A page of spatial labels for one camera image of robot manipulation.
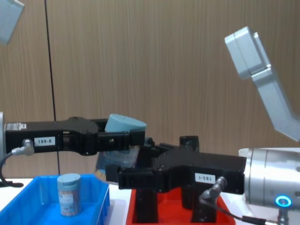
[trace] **wood panel wall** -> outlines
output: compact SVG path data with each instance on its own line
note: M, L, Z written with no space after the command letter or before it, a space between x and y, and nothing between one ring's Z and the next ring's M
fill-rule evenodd
M0 112L6 122L53 120L45 5L25 4L10 43L0 45ZM5 177L57 174L57 154L13 156L4 166Z
M298 146L276 132L251 80L239 79L224 37L258 31L300 114L297 0L47 0L57 119L120 113L156 142L199 135L201 151ZM60 153L62 173L96 157Z

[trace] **vertical black line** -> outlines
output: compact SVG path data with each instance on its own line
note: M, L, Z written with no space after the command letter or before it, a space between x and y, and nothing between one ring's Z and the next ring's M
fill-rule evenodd
M53 75L52 75L52 63L51 63L51 53L50 53L50 39L49 39L49 26L48 26L48 13L47 13L47 0L45 0L45 15L46 15L46 30L47 30L47 41L48 41L48 54L49 54L49 66L50 66L50 79L51 79L51 90L52 90L52 103L53 103L53 114L54 121L56 121L56 110L55 110L55 99L54 99L54 87L53 87ZM58 174L60 175L60 155L57 154L57 167Z

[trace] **metal cylinder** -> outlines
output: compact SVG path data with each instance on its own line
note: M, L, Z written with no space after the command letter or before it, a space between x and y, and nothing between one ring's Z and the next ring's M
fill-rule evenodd
M279 210L277 223L278 223L278 225L288 225L289 224L289 217L288 217L287 210L285 210L285 209Z
M250 204L300 209L300 153L249 149L245 196Z
M0 112L0 160L6 155L4 124L4 114Z

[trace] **bottle cap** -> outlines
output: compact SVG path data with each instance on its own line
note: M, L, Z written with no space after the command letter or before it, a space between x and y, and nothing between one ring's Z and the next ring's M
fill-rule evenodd
M57 188L59 191L74 191L80 187L80 175L77 173L67 173L57 178Z

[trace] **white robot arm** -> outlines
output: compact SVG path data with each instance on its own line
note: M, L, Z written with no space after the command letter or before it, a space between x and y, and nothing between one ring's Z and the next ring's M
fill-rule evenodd
M9 42L23 8L17 0L0 0L0 44Z
M251 77L274 128L300 141L300 120L293 113L257 33L245 27L225 38L240 78Z

